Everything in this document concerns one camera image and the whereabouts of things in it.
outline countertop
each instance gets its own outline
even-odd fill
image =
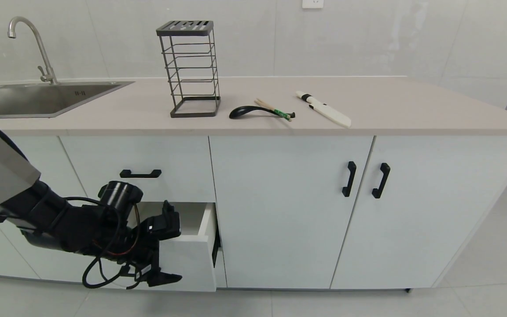
[[[308,107],[312,94],[352,119],[342,128]],[[507,111],[431,84],[400,77],[220,78],[216,117],[171,118],[164,78],[137,80],[55,118],[0,119],[9,135],[507,135]],[[253,112],[228,114],[260,98],[292,122]]]

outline faucet handle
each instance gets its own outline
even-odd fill
[[[42,76],[40,77],[40,80],[44,81],[44,82],[49,81],[48,76],[46,76],[46,74],[44,74],[44,68],[42,68],[42,66],[38,66],[37,68],[38,68],[38,70],[40,70],[40,73],[42,74]]]

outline electrical outlet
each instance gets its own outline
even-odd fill
[[[324,8],[324,0],[302,0],[303,9],[321,9]]]

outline chopsticks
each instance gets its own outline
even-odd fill
[[[277,114],[277,115],[278,115],[278,116],[280,116],[280,117],[285,118],[285,119],[286,119],[286,120],[288,120],[288,121],[292,121],[292,120],[290,119],[290,115],[288,115],[288,114],[286,114],[286,113],[284,113],[284,112],[282,112],[282,111],[280,111],[280,110],[275,109],[275,107],[271,106],[270,104],[268,104],[268,103],[264,102],[263,100],[261,100],[261,99],[259,99],[259,98],[257,98],[257,99],[256,99],[256,100],[254,100],[253,102],[255,102],[255,103],[256,103],[258,106],[260,106],[260,107],[263,107],[263,108],[266,108],[266,109],[269,109],[269,110],[273,111],[275,114]]]

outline floor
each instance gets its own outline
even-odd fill
[[[404,291],[88,291],[0,278],[0,316],[507,317],[507,189],[440,287]]]

